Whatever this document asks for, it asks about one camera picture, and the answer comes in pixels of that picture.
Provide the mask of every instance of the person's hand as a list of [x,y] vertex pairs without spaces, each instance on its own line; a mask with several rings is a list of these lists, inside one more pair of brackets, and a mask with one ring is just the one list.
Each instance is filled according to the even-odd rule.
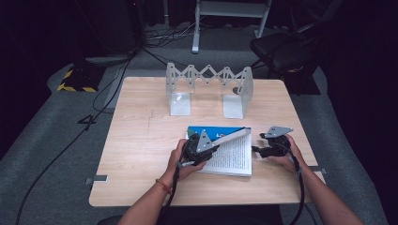
[[[174,174],[174,172],[176,170],[176,163],[178,162],[178,160],[181,156],[182,147],[184,146],[184,144],[186,142],[187,142],[187,140],[185,140],[185,139],[179,140],[178,145],[176,146],[176,150],[173,150],[172,153],[170,154],[169,163],[167,165],[167,169],[166,169],[165,173],[171,174],[171,175]],[[181,168],[179,171],[179,179],[178,180],[182,180],[182,179],[186,178],[193,172],[202,170],[205,165],[206,165],[206,163],[202,162],[197,166],[186,166],[186,167]]]
[[[302,157],[301,152],[299,151],[298,146],[296,145],[295,141],[293,140],[292,136],[285,134],[287,140],[290,142],[290,149],[292,150],[293,155],[298,160],[298,163],[301,167],[307,165]],[[284,157],[267,157],[267,159],[271,162],[276,162],[278,164],[283,165],[288,171],[295,173],[296,167],[295,164],[289,159],[288,156]]]

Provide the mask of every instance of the white metal stand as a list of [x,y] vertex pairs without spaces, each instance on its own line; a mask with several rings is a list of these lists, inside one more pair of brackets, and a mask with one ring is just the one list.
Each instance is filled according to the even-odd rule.
[[267,0],[265,4],[257,3],[235,3],[235,2],[208,2],[196,0],[195,10],[195,31],[193,34],[192,53],[199,53],[200,38],[200,16],[231,16],[231,17],[251,17],[262,18],[258,31],[255,31],[255,37],[263,36],[264,26],[266,25],[269,9],[272,0]]
[[[211,72],[213,76],[205,77],[204,74]],[[243,119],[248,103],[253,97],[253,75],[250,67],[245,67],[235,75],[229,67],[216,72],[211,65],[207,65],[201,71],[195,69],[194,65],[188,65],[179,71],[173,63],[167,64],[166,71],[166,95],[169,99],[170,115],[191,114],[191,93],[176,92],[178,80],[185,80],[191,90],[195,90],[196,79],[205,83],[218,80],[222,84],[222,92],[230,87],[228,84],[235,83],[234,95],[223,95],[223,115],[225,118]]]

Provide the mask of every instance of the book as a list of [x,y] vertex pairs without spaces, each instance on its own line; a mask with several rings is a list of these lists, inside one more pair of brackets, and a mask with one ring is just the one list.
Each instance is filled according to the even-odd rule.
[[220,142],[200,173],[252,176],[252,133],[249,127],[189,126],[187,136],[205,130],[212,142]]

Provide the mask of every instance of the wooden table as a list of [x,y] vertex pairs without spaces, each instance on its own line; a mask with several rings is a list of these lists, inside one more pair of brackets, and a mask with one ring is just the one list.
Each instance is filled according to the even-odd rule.
[[[97,171],[97,175],[108,175],[108,180],[94,182],[90,204],[135,203],[163,174],[170,152],[185,138],[188,126],[250,127],[257,146],[264,146],[258,134],[271,126],[293,128],[290,134],[305,161],[317,166],[283,82],[254,80],[253,99],[244,119],[223,117],[221,92],[218,81],[198,82],[191,97],[191,116],[170,116],[165,78],[126,78]],[[172,205],[299,203],[299,195],[294,174],[253,153],[252,177],[193,173],[178,182]]]

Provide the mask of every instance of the bracelet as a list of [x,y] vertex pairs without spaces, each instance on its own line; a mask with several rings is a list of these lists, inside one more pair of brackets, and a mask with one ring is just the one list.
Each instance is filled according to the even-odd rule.
[[167,192],[167,194],[171,195],[172,194],[172,190],[166,186],[166,184],[164,184],[160,179],[156,179],[155,180],[156,183],[159,183],[161,185],[161,187],[163,188],[163,190],[165,190]]

